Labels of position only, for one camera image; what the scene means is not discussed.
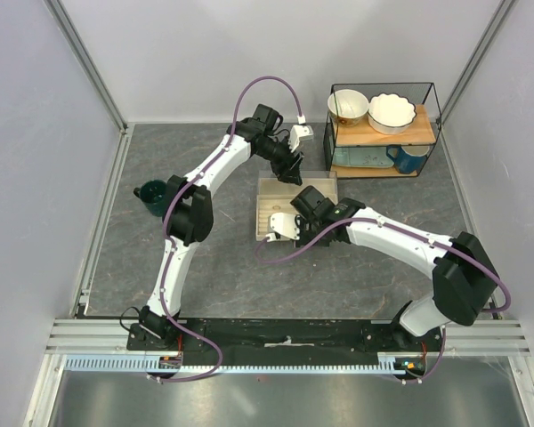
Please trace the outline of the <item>beige jewelry box with lid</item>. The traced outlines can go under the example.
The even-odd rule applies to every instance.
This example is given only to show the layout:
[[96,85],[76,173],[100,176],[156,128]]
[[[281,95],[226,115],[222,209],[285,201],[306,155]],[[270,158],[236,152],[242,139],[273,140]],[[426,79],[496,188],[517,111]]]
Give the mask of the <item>beige jewelry box with lid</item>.
[[327,171],[306,171],[301,173],[303,184],[300,186],[278,181],[274,174],[260,172],[258,179],[258,195],[297,195],[308,186],[313,186],[324,197],[333,202],[338,199],[336,174]]

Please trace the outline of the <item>beige jewelry tray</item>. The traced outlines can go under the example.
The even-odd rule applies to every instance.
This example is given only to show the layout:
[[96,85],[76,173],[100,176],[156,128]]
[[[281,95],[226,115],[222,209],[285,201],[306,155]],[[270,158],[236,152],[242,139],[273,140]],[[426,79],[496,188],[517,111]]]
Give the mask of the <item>beige jewelry tray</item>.
[[290,201],[297,196],[293,195],[258,195],[256,200],[255,214],[255,240],[260,242],[268,233],[268,220],[272,214],[286,213],[295,214],[297,211],[292,207]]

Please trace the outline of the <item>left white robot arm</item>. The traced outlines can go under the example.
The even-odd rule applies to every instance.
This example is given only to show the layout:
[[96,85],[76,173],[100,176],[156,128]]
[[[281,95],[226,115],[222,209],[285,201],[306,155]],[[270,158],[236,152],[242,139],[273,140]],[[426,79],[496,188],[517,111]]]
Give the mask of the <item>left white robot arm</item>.
[[176,343],[174,321],[181,310],[184,281],[196,250],[213,228],[213,197],[227,178],[257,156],[270,163],[279,181],[297,186],[303,183],[299,146],[313,136],[313,130],[304,117],[297,120],[280,140],[282,115],[260,104],[251,117],[230,124],[220,144],[199,166],[166,182],[163,259],[153,293],[139,314],[139,327],[157,349],[167,350]]

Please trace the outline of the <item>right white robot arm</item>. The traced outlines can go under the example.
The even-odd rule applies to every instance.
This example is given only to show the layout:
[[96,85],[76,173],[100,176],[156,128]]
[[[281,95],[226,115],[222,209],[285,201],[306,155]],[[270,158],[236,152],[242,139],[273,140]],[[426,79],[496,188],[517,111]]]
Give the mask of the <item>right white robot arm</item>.
[[423,335],[450,322],[472,325],[498,287],[489,255],[468,232],[453,238],[419,230],[348,197],[335,204],[313,186],[294,197],[291,206],[298,212],[299,246],[333,241],[363,246],[432,280],[432,291],[400,309],[390,327],[391,342],[400,350],[412,349]]

